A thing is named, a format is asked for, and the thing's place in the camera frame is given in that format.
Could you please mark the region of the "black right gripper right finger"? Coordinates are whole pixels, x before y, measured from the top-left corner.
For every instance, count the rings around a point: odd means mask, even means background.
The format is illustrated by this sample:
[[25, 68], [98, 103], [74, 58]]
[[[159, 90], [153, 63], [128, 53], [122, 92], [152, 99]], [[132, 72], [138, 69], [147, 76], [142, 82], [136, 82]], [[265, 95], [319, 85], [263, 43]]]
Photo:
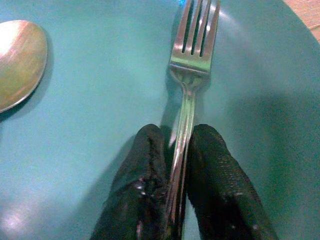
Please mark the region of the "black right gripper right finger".
[[214, 127], [194, 127], [187, 162], [201, 240], [278, 240], [251, 180]]

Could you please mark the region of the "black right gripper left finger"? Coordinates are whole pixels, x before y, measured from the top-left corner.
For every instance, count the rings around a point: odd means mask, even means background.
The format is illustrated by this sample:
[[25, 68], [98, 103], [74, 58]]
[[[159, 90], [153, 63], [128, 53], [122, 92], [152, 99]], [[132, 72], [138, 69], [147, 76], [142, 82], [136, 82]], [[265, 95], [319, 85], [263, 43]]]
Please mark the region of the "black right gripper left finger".
[[158, 126], [147, 124], [137, 132], [90, 240], [172, 240], [164, 146]]

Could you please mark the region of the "silver metal fork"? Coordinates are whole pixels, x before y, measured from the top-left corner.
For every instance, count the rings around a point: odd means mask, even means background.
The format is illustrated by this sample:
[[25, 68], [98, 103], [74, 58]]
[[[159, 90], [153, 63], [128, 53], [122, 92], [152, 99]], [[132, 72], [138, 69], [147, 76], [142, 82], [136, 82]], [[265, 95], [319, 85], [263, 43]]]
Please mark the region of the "silver metal fork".
[[182, 103], [176, 132], [166, 212], [170, 224], [184, 218], [184, 188], [197, 91], [211, 77], [221, 0], [186, 0], [169, 60], [169, 71], [181, 86]]

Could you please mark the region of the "teal round plate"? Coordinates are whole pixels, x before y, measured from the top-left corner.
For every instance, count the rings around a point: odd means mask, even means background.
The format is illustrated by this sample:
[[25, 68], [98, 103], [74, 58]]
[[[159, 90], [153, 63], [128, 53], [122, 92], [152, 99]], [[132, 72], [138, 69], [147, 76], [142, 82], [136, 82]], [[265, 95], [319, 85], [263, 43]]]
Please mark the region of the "teal round plate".
[[[0, 0], [48, 39], [30, 98], [0, 114], [0, 240], [88, 240], [146, 124], [174, 147], [168, 63], [186, 0]], [[283, 0], [221, 0], [197, 95], [281, 240], [320, 240], [320, 44]]]

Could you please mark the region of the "silver metal spoon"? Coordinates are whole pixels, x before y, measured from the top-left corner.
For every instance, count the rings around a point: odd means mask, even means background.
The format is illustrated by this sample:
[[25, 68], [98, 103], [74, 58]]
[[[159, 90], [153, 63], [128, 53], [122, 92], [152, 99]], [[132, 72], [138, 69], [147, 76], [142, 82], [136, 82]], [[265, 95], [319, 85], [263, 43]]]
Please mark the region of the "silver metal spoon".
[[47, 57], [48, 41], [40, 26], [27, 20], [0, 23], [0, 113], [36, 89]]

